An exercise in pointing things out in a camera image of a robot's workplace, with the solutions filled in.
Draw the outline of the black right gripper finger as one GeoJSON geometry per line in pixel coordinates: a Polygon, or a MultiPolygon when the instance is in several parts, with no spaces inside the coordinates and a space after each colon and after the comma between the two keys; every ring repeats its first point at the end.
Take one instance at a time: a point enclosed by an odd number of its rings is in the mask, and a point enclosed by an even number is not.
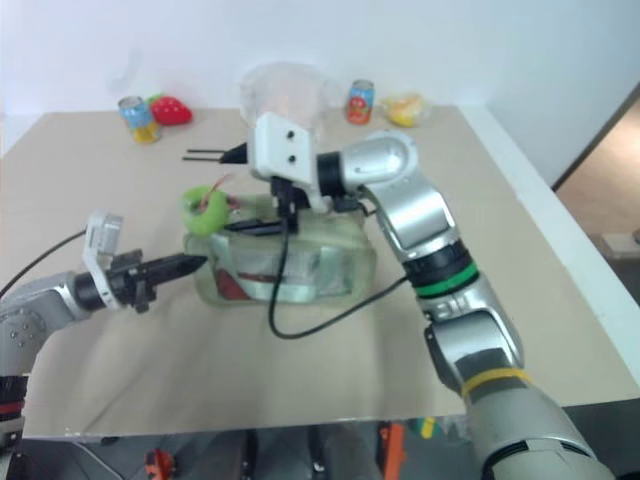
{"type": "Polygon", "coordinates": [[[244,165],[248,163],[246,143],[223,149],[188,149],[183,161],[212,162],[221,165],[244,165]]]}
{"type": "Polygon", "coordinates": [[[283,224],[281,221],[248,219],[229,223],[226,225],[226,230],[255,237],[273,236],[283,232],[283,224]]]}

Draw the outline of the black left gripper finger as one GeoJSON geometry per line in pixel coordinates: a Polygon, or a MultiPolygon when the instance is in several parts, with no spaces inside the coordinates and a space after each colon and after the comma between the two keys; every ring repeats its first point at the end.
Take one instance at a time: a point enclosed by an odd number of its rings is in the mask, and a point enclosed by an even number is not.
{"type": "Polygon", "coordinates": [[[207,261],[206,256],[178,253],[149,260],[144,263],[145,270],[198,270],[207,261]]]}
{"type": "Polygon", "coordinates": [[[201,268],[200,265],[165,265],[150,268],[146,273],[148,283],[167,283],[192,275],[201,268]]]}

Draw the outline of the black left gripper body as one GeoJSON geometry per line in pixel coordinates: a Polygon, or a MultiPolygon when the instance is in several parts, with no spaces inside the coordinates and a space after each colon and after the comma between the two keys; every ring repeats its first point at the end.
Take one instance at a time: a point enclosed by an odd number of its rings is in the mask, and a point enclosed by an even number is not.
{"type": "Polygon", "coordinates": [[[147,312],[150,303],[156,300],[149,266],[143,262],[141,249],[116,255],[107,272],[107,278],[118,302],[123,306],[132,307],[137,313],[147,312]]]}

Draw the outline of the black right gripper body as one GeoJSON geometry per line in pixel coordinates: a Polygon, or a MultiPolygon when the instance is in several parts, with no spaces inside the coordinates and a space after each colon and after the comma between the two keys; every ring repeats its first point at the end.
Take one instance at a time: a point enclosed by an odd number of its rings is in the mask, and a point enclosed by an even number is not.
{"type": "Polygon", "coordinates": [[[306,193],[293,185],[291,180],[274,176],[270,179],[271,195],[276,200],[276,212],[289,233],[297,233],[299,214],[310,209],[306,193]]]}

